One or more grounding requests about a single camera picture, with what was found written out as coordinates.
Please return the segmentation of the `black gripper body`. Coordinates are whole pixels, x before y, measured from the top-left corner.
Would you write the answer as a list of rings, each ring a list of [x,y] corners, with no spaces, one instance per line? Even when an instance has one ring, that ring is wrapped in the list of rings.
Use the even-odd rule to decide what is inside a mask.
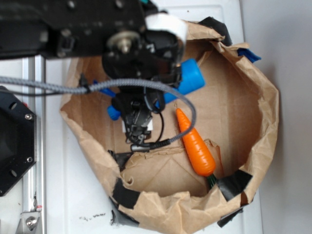
[[[144,34],[123,31],[107,41],[102,66],[111,79],[137,78],[159,81],[177,88],[182,81],[179,66],[184,48],[180,39],[167,31],[147,30]],[[147,87],[121,86],[112,106],[121,113],[126,138],[137,146],[151,136],[152,113],[165,109],[164,92]]]

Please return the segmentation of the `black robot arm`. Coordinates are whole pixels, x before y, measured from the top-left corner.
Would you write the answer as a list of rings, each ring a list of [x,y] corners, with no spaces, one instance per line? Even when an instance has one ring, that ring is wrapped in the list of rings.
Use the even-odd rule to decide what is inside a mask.
[[[165,108],[164,92],[145,84],[178,87],[187,36],[184,21],[150,0],[3,0],[0,57],[46,59],[101,56],[120,92],[112,107],[126,139],[145,147],[152,113]]]

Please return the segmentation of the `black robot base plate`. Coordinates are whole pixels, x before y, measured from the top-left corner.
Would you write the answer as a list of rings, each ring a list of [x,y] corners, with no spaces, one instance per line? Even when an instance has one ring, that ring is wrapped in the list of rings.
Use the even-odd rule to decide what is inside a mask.
[[[5,196],[31,168],[33,124],[25,118],[31,110],[0,87],[0,196]]]

